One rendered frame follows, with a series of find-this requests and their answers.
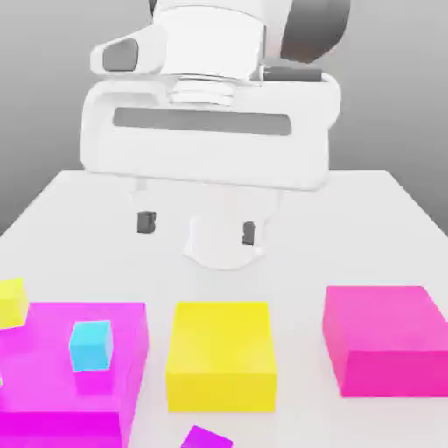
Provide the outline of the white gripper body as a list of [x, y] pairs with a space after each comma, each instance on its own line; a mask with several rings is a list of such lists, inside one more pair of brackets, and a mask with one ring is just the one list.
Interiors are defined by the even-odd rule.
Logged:
[[284, 190], [321, 186], [338, 82], [105, 80], [84, 101], [90, 172]]

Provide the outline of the large magenta box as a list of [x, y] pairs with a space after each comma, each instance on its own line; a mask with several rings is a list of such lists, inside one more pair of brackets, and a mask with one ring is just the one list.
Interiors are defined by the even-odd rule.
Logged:
[[[111, 324], [103, 372], [73, 371], [77, 322]], [[143, 303], [33, 303], [0, 331], [0, 448], [128, 448], [149, 349]]]

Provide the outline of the large pink box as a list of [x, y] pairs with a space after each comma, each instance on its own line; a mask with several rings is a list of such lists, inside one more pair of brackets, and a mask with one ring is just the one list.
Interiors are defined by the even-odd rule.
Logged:
[[329, 286], [322, 332], [343, 397], [448, 398], [448, 320], [421, 286]]

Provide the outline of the large yellow box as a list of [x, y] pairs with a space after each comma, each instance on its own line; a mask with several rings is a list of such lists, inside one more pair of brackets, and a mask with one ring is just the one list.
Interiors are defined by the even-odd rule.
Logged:
[[165, 370], [170, 412], [275, 410], [277, 364], [265, 302], [179, 302]]

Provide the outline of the small yellow cube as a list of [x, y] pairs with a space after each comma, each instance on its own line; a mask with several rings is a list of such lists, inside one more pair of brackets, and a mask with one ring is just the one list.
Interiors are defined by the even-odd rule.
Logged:
[[0, 330], [24, 326], [29, 309], [22, 278], [0, 281]]

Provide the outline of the small purple cube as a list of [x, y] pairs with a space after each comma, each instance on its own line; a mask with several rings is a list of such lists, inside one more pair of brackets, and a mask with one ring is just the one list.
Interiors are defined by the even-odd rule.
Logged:
[[233, 445], [232, 440], [194, 425], [180, 448], [233, 448]]

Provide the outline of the small cyan cube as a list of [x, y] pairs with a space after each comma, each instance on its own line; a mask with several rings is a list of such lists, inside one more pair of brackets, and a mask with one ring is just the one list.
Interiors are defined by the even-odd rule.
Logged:
[[109, 320], [77, 321], [69, 340], [73, 371], [96, 372], [110, 368], [114, 350]]

